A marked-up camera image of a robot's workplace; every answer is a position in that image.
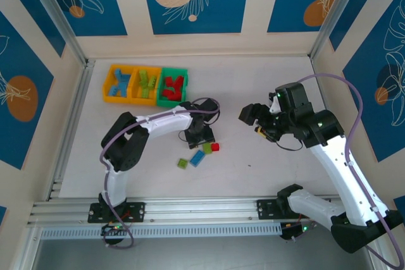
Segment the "green plastic bin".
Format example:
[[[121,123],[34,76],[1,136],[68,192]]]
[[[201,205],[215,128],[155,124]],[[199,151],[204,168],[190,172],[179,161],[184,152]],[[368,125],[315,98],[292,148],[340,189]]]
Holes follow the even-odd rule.
[[[180,75],[184,77],[182,100],[181,101],[171,101],[170,98],[163,97],[161,95],[161,93],[164,89],[170,89],[170,90],[174,91],[173,87],[167,87],[165,85],[165,78],[172,77],[173,79],[177,79],[177,77]],[[162,68],[161,74],[159,77],[159,81],[158,81],[156,104],[160,107],[175,107],[175,106],[179,105],[181,102],[184,102],[187,97],[187,85],[188,85],[188,70],[187,69],[167,68],[167,67]]]

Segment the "aluminium side rail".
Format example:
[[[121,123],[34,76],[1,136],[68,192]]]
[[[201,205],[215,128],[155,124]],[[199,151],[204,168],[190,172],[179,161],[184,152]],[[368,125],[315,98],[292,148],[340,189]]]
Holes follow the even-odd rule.
[[[54,184],[64,177],[95,63],[95,59],[88,59],[78,79],[60,148],[56,155],[57,158],[53,167],[53,175],[49,182],[47,194],[45,194],[44,197],[45,201],[51,199]]]

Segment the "orange two-compartment plastic bin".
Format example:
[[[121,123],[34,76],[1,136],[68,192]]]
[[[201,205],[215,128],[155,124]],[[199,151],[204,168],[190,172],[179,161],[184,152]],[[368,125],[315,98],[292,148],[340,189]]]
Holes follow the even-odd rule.
[[[121,81],[117,80],[115,77],[115,70],[121,69],[123,75],[131,74],[130,81],[127,86],[127,98],[122,98],[116,96],[109,96],[108,91],[112,85],[118,85]],[[149,78],[153,75],[157,76],[156,87],[154,90],[150,91],[149,98],[143,99],[141,97],[142,88],[139,85],[140,75],[139,70],[146,70]],[[113,64],[111,65],[106,79],[103,84],[103,100],[104,102],[110,103],[120,103],[120,104],[137,104],[143,106],[156,106],[156,95],[158,89],[158,81],[161,74],[162,68],[156,66],[134,66],[134,65],[124,65],[124,64]]]

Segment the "controller circuit board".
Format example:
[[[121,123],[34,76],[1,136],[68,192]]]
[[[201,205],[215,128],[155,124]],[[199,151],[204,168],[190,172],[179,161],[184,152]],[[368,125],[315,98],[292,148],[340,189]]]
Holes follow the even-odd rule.
[[[280,237],[286,241],[296,242],[297,239],[303,237],[304,235],[307,235],[315,227],[315,222],[283,224],[282,234],[280,235]]]
[[[126,236],[127,231],[120,223],[108,223],[102,226],[101,236]]]

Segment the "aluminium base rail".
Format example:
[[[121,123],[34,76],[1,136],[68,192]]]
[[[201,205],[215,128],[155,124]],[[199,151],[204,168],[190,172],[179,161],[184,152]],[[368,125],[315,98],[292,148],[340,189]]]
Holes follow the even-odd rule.
[[[145,203],[143,223],[149,224],[225,224],[258,222],[256,201],[260,197],[208,198],[128,198]],[[34,202],[29,227],[84,226],[90,205],[97,199],[51,199]]]

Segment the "right controller circuit board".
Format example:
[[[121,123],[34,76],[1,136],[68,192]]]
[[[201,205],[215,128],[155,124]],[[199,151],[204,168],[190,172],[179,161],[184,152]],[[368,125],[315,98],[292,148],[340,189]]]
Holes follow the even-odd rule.
[[[304,235],[307,235],[315,227],[315,222],[283,224],[282,234],[280,235],[280,237],[286,241],[296,242],[297,239],[303,237]]]

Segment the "aluminium frame post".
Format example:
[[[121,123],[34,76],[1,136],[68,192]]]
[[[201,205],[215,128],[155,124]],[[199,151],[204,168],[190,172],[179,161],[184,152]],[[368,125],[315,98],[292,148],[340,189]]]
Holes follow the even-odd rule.
[[[329,35],[331,34],[332,30],[335,28],[335,25],[339,18],[342,15],[347,3],[349,0],[335,0],[332,4],[332,7],[326,16],[323,25],[316,36],[316,40],[312,45],[310,52],[308,54],[309,59],[312,63],[314,63],[315,59],[320,54],[320,51],[323,48],[323,45],[327,42]]]
[[[83,66],[87,66],[88,59],[83,52],[74,31],[72,30],[70,24],[68,23],[64,13],[62,12],[57,0],[39,0],[50,19],[52,19],[54,25],[58,29],[58,32],[61,34],[62,38],[71,49],[73,55],[76,57],[78,62]]]

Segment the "left controller circuit board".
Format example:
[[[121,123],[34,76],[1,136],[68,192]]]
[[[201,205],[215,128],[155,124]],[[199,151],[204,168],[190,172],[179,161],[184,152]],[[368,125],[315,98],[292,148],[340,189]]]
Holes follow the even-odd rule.
[[[101,236],[126,236],[127,231],[120,223],[108,223],[102,226]]]

